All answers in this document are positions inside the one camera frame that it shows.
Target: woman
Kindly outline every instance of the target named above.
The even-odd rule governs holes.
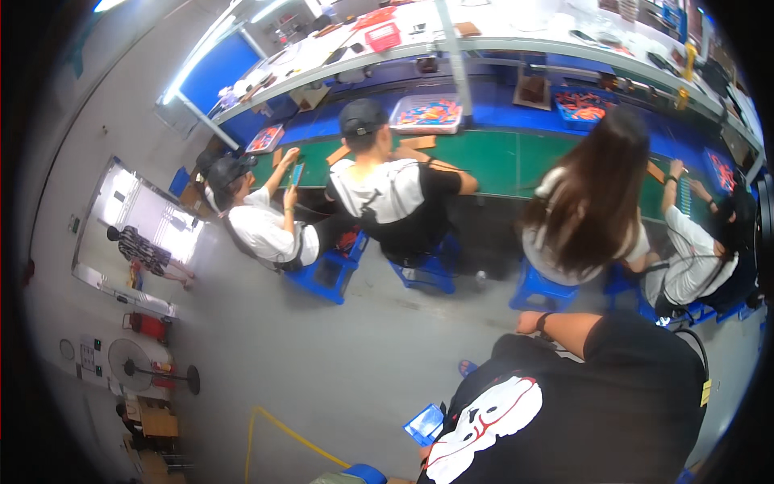
[[[653,267],[664,267],[648,272],[644,282],[646,299],[663,318],[671,318],[695,300],[722,313],[755,290],[752,248],[756,204],[744,180],[739,175],[735,177],[733,192],[720,205],[715,204],[701,182],[691,182],[694,192],[709,204],[713,214],[705,230],[675,206],[682,173],[683,162],[674,160],[664,180],[661,202],[667,233],[677,252],[666,263],[656,254],[649,255]]]
[[[240,160],[220,158],[211,167],[207,178],[215,201],[239,249],[253,258],[266,259],[275,268],[298,270],[309,266],[328,249],[336,246],[352,222],[333,215],[314,225],[305,225],[294,218],[297,200],[292,186],[283,198],[283,213],[270,202],[288,166],[298,158],[300,150],[291,148],[263,187],[250,193],[255,177],[250,166]]]
[[[639,215],[650,138],[634,112],[615,107],[543,176],[523,216],[529,263],[576,286],[615,261],[638,273],[650,249]]]

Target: wristwatch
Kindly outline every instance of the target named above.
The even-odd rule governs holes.
[[[535,324],[535,327],[537,331],[540,331],[541,333],[544,332],[543,328],[546,326],[546,318],[549,317],[551,314],[555,313],[543,313],[543,316],[540,316],[537,318],[537,324]]]

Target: black cap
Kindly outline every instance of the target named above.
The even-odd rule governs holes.
[[[356,99],[344,106],[339,114],[339,128],[344,138],[354,138],[376,131],[386,125],[387,113],[378,101]]]
[[[207,175],[207,182],[213,190],[222,191],[232,181],[250,171],[257,161],[258,160],[254,156],[239,159],[224,156],[210,167],[210,173]]]

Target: fluorescent light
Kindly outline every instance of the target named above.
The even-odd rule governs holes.
[[[277,8],[278,8],[280,5],[282,5],[283,3],[287,2],[287,1],[288,1],[288,0],[275,0],[275,1],[274,1],[274,2],[272,2],[272,3],[271,3],[269,6],[268,6],[268,7],[266,7],[266,8],[265,8],[265,9],[263,9],[263,10],[261,10],[260,12],[258,12],[258,14],[256,14],[256,15],[255,15],[255,17],[253,17],[253,18],[252,18],[252,20],[250,21],[250,23],[256,23],[256,22],[258,22],[260,19],[262,19],[262,18],[266,17],[266,16],[267,16],[268,14],[270,14],[271,12],[274,12],[275,10],[277,10]]]
[[[99,2],[97,6],[94,7],[94,11],[104,12],[105,10],[110,10],[123,1],[124,0],[101,0],[101,2]]]
[[[183,69],[181,69],[178,75],[175,77],[172,85],[166,90],[164,99],[162,100],[164,104],[169,104],[169,102],[172,101],[172,98],[174,98],[177,93],[180,92],[180,86],[182,86],[183,82],[186,81],[188,74],[190,74],[191,71],[194,70],[194,67],[196,67],[196,65],[202,59],[204,59],[204,56],[206,56],[213,49],[213,47],[215,47],[215,44],[217,43],[220,36],[231,27],[236,19],[237,18],[235,15],[229,15],[228,18],[226,18],[226,20],[215,27],[215,29],[207,32],[209,36],[204,40],[204,42],[200,41],[199,45],[197,45],[197,48],[195,48],[191,53],[192,55],[189,56],[185,65],[183,65]]]

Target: metal pole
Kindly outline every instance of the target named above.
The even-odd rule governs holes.
[[[747,172],[747,185],[751,184],[755,177],[758,176],[758,172],[761,170],[761,166],[763,166],[764,155],[765,152],[761,149],[758,152],[758,157],[755,158],[755,162],[750,166],[750,171]]]
[[[460,46],[457,44],[457,34],[454,32],[454,24],[451,23],[449,8],[446,0],[435,0],[440,23],[444,27],[446,44],[449,50],[449,64],[451,65],[451,74],[454,77],[454,85],[457,86],[457,94],[462,102],[462,115],[465,124],[469,125],[473,116],[473,103],[471,101],[471,88],[467,85],[467,75],[465,74],[465,65],[462,60]]]
[[[212,119],[209,119],[207,115],[205,115],[189,98],[186,97],[185,94],[182,92],[177,92],[175,94],[180,100],[183,102],[183,104],[186,105],[187,108],[189,108],[193,113],[199,118],[200,121],[202,121],[205,125],[209,126],[210,129],[215,131],[215,134],[218,138],[222,139],[224,143],[228,145],[229,148],[233,150],[239,149],[239,143],[235,142],[229,135],[226,134],[225,131],[221,129],[220,126],[216,125],[214,122],[212,122]]]
[[[252,38],[252,36],[251,36],[249,33],[247,33],[247,30],[245,30],[245,27],[240,27],[240,28],[239,28],[239,33],[241,34],[241,36],[242,36],[242,39],[244,39],[244,40],[245,40],[245,42],[246,42],[246,43],[247,43],[247,44],[248,44],[250,47],[252,47],[252,49],[255,51],[255,53],[257,53],[257,54],[258,54],[258,56],[259,56],[259,57],[261,57],[262,59],[266,59],[266,58],[268,58],[268,56],[267,56],[267,55],[266,55],[266,53],[263,51],[263,49],[261,48],[261,46],[260,46],[260,45],[258,45],[258,43],[255,41],[255,39],[253,39],[253,38]]]

